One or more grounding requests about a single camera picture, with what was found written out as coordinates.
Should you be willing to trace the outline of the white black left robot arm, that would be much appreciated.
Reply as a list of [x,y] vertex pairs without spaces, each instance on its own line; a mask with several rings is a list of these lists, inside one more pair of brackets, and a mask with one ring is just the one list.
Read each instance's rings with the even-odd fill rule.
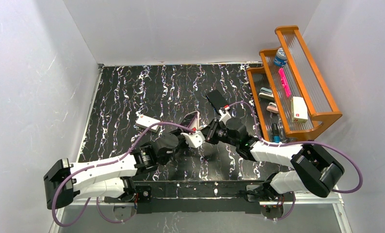
[[47,208],[63,208],[78,199],[132,197],[135,190],[130,178],[155,171],[158,166],[167,164],[181,148],[197,148],[203,141],[204,136],[199,131],[183,133],[175,130],[142,144],[126,156],[86,163],[60,159],[43,177]]

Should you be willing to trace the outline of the orange wooden tiered rack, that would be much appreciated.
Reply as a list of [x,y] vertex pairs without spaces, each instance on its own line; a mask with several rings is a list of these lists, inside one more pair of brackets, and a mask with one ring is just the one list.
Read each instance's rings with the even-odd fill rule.
[[[319,68],[308,49],[298,26],[280,26],[275,34],[287,56],[287,64],[282,68],[292,95],[287,98],[278,74],[280,67],[273,60],[278,49],[265,49],[259,52],[263,65],[247,69],[250,89],[263,138],[272,140],[272,123],[278,125],[281,140],[313,140],[321,135],[342,117]],[[275,100],[258,96],[260,88],[272,90]],[[308,109],[308,121],[291,121],[292,97],[302,97]],[[279,114],[267,111],[269,102],[276,103]]]

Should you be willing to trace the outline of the black blue marker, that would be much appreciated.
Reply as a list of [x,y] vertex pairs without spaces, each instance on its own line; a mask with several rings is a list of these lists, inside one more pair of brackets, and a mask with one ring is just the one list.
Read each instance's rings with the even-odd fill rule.
[[281,141],[280,131],[279,131],[278,125],[276,123],[272,123],[271,131],[272,131],[273,142],[274,143],[280,143],[280,141]]

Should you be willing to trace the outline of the pink highlighter pen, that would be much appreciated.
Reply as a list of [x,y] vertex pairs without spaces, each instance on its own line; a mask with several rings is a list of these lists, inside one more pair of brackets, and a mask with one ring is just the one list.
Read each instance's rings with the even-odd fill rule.
[[286,75],[285,75],[285,71],[284,69],[281,67],[279,68],[278,70],[278,74],[280,76],[280,79],[281,79],[281,84],[282,84],[282,87],[285,91],[285,95],[287,98],[289,98],[292,93],[291,93],[291,90],[290,90],[290,87],[289,87],[289,84],[288,84],[288,81],[287,81],[287,78],[286,78]]

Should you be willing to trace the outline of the beige phone case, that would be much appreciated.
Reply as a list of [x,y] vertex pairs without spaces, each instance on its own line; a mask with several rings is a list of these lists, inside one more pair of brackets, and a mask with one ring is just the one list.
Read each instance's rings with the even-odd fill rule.
[[191,126],[191,128],[189,128],[189,129],[192,129],[194,131],[198,130],[199,127],[200,127],[200,123],[199,123],[199,121],[200,121],[200,113],[199,113],[199,111],[196,111],[196,112],[198,112],[198,116],[197,116],[196,120],[194,121],[193,125]]

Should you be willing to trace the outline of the teal grey stapler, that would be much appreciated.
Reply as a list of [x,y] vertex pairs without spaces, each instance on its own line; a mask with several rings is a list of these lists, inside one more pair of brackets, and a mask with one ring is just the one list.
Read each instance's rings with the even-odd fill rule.
[[265,87],[260,88],[258,96],[263,99],[275,100],[272,90]]

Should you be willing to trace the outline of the blue white bottle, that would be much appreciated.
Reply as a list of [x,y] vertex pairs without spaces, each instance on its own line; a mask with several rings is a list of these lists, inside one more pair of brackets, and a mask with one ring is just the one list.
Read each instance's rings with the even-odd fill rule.
[[283,48],[277,50],[273,63],[278,67],[283,67],[287,64],[287,56]]

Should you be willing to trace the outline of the purple smartphone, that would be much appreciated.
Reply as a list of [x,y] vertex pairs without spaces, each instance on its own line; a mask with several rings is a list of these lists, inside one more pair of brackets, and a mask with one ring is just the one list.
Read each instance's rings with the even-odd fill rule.
[[197,116],[198,116],[198,112],[196,112],[196,111],[185,115],[185,117],[183,118],[180,125],[187,127],[187,128],[191,128],[191,126],[193,125]]

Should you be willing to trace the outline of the white box on rack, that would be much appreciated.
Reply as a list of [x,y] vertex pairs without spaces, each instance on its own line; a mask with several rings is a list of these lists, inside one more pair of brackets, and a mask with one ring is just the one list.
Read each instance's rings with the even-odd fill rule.
[[308,109],[304,98],[292,97],[291,121],[296,123],[306,123],[308,121]]

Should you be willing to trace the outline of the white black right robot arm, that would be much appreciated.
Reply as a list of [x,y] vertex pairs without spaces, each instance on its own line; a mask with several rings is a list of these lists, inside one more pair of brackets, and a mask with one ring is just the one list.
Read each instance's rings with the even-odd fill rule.
[[226,123],[213,119],[201,132],[207,143],[229,144],[245,160],[270,162],[291,169],[271,174],[259,188],[250,192],[263,199],[296,191],[309,191],[325,198],[345,172],[341,163],[321,145],[312,141],[294,145],[265,142],[249,135],[246,126],[234,117]]

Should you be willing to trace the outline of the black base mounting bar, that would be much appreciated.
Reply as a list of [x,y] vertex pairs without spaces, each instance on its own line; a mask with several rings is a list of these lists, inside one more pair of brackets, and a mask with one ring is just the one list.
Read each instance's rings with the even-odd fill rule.
[[255,192],[261,181],[136,181],[140,214],[169,212],[244,212],[281,217],[290,195],[262,199]]

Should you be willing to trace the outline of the black phone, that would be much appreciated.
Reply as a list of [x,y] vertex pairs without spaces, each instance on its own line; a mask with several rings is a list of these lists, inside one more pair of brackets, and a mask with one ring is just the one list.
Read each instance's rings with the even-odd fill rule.
[[224,109],[229,106],[229,103],[223,97],[223,95],[216,89],[206,94],[207,100],[210,102],[212,107],[218,112],[220,109]]

